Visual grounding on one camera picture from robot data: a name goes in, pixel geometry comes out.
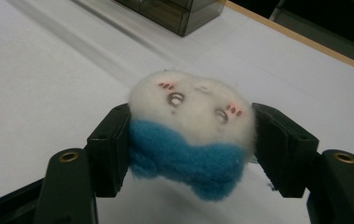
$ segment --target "stuffed animal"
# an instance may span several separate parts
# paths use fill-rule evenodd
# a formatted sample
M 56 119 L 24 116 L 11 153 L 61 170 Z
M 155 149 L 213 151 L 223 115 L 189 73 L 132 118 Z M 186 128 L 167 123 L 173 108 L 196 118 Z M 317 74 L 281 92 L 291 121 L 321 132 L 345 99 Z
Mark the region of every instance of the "stuffed animal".
M 135 176 L 183 182 L 220 201 L 253 155 L 249 103 L 220 81 L 178 71 L 141 80 L 129 97 L 130 167 Z

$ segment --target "plush toy eye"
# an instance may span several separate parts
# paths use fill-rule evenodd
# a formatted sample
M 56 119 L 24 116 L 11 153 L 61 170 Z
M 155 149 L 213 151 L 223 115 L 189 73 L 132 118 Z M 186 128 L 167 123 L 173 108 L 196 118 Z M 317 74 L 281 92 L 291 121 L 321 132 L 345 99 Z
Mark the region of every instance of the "plush toy eye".
M 229 117 L 227 116 L 227 114 L 222 110 L 217 108 L 215 110 L 215 115 L 217 116 L 218 120 L 222 123 L 225 124 L 228 122 Z
M 167 102 L 173 107 L 177 107 L 185 100 L 185 95 L 180 92 L 172 92 L 167 96 Z

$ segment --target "clear plastic box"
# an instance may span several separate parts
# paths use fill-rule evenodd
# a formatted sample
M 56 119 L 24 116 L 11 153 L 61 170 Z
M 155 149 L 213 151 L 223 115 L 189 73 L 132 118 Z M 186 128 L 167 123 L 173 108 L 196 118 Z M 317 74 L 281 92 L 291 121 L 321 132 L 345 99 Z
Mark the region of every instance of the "clear plastic box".
M 218 17 L 226 0 L 116 0 L 176 33 L 188 35 Z

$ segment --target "white table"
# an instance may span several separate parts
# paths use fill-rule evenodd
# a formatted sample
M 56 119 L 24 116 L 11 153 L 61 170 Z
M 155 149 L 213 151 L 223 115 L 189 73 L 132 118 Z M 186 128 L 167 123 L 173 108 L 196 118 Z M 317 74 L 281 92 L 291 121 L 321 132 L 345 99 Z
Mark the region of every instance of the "white table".
M 49 158 L 85 140 L 136 81 L 177 69 L 221 79 L 319 140 L 354 153 L 354 67 L 226 7 L 184 38 L 109 0 L 0 0 L 0 197 L 42 178 Z M 137 180 L 98 199 L 100 223 L 309 223 L 250 164 L 233 195 L 205 203 L 180 184 Z

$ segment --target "fuzzy white fabric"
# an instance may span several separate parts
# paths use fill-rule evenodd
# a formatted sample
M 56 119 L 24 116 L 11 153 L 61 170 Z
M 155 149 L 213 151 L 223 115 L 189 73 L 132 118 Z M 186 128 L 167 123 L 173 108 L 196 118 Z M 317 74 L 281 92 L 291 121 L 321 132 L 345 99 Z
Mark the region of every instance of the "fuzzy white fabric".
M 235 90 L 215 79 L 178 71 L 155 73 L 129 97 L 132 120 L 160 123 L 193 146 L 238 145 L 253 154 L 255 115 Z

